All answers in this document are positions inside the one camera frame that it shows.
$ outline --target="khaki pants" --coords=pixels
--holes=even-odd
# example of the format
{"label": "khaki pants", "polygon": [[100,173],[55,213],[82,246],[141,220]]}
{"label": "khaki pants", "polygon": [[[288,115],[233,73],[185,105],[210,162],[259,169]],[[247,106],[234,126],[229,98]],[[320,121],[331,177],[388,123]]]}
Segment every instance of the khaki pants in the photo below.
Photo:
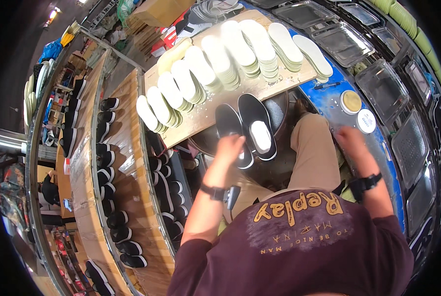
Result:
{"label": "khaki pants", "polygon": [[[243,175],[240,169],[231,169],[227,185],[241,187],[232,210],[234,218],[257,198],[264,201],[294,189],[321,188],[332,191],[340,185],[339,164],[327,119],[319,114],[303,115],[291,133],[290,145],[296,151],[296,162],[288,189],[272,192]],[[224,218],[231,222],[227,206],[224,207]]]}

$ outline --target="blue plastic bag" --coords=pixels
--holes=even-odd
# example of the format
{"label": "blue plastic bag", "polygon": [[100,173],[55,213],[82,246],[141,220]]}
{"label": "blue plastic bag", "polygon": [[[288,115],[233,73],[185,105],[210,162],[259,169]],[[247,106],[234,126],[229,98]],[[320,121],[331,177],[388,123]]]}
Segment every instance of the blue plastic bag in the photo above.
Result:
{"label": "blue plastic bag", "polygon": [[50,42],[44,46],[43,53],[41,54],[38,63],[41,64],[41,61],[46,58],[56,60],[58,55],[61,53],[61,50],[63,50],[63,45],[61,45],[61,37],[60,37],[55,41]]}

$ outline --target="worker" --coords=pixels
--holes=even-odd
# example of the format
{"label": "worker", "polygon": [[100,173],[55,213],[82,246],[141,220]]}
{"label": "worker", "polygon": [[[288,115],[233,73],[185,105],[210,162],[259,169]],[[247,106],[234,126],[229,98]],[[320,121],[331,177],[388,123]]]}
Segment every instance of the worker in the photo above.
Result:
{"label": "worker", "polygon": [[[373,176],[380,169],[358,129],[342,127],[335,138],[360,177],[378,179]],[[362,204],[333,194],[339,166],[328,121],[318,114],[302,114],[292,132],[297,156],[288,188],[272,192],[237,181],[242,189],[233,221],[217,236],[225,205],[212,189],[231,185],[230,166],[244,141],[230,135],[218,142],[185,224],[168,295],[403,293],[413,255],[385,181],[364,191]]]}

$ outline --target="hand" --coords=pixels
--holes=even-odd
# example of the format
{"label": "hand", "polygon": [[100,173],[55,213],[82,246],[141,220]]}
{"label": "hand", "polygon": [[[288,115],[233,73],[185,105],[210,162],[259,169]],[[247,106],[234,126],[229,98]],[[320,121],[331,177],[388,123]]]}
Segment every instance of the hand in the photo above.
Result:
{"label": "hand", "polygon": [[335,134],[335,139],[342,149],[345,150],[345,153],[353,160],[369,153],[365,144],[365,137],[357,128],[341,127]]}
{"label": "hand", "polygon": [[245,139],[245,136],[240,136],[238,134],[221,138],[217,143],[216,162],[229,167],[242,152]]}

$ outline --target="maroon t-shirt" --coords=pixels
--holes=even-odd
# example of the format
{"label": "maroon t-shirt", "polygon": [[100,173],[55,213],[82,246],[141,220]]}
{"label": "maroon t-shirt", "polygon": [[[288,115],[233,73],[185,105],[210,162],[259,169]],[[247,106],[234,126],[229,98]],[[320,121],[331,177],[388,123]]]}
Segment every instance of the maroon t-shirt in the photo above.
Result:
{"label": "maroon t-shirt", "polygon": [[400,295],[412,271],[395,216],[295,190],[243,210],[213,244],[183,244],[168,295]]}

